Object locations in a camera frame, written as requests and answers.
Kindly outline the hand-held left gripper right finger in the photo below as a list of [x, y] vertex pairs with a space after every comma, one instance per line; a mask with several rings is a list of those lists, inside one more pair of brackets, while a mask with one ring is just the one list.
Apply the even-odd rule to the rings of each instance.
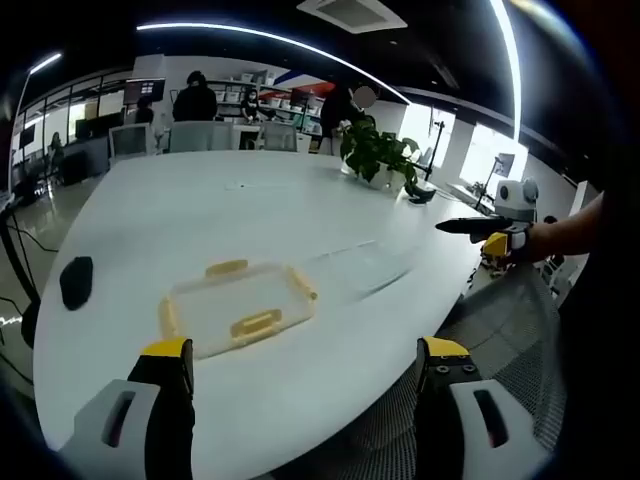
[[529, 479], [546, 463], [532, 416], [462, 345], [419, 338], [415, 375], [417, 479]]

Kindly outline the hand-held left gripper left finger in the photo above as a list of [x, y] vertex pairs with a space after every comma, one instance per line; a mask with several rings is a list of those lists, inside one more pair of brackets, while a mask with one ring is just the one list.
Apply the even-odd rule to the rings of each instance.
[[192, 340], [152, 343], [77, 412], [59, 454], [81, 479], [191, 479], [193, 397]]

